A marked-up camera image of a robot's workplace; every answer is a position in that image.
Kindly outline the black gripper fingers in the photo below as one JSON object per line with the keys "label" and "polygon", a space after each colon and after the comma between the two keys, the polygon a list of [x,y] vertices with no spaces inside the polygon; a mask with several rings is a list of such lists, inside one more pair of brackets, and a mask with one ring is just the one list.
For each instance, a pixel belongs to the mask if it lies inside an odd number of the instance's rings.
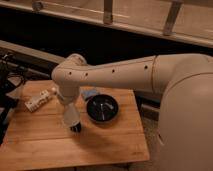
{"label": "black gripper fingers", "polygon": [[80,123],[78,123],[78,124],[72,126],[72,127],[70,128],[70,130],[71,130],[72,132],[80,133],[81,130],[82,130],[82,126],[81,126]]}

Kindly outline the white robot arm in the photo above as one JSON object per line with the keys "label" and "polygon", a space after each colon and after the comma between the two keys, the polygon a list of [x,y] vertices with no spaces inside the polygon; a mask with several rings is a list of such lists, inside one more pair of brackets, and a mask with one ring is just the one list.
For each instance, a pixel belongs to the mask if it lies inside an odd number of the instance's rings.
{"label": "white robot arm", "polygon": [[75,101],[82,86],[159,95],[157,171],[213,171],[212,56],[154,55],[94,66],[72,54],[51,77],[69,127],[80,123]]}

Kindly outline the white conical gripper body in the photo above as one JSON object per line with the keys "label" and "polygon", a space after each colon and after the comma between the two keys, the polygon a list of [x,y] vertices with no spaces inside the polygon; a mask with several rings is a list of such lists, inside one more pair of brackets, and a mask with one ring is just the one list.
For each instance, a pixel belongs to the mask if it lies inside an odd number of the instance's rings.
{"label": "white conical gripper body", "polygon": [[80,114],[73,103],[64,107],[64,123],[68,127],[74,127],[80,123]]}

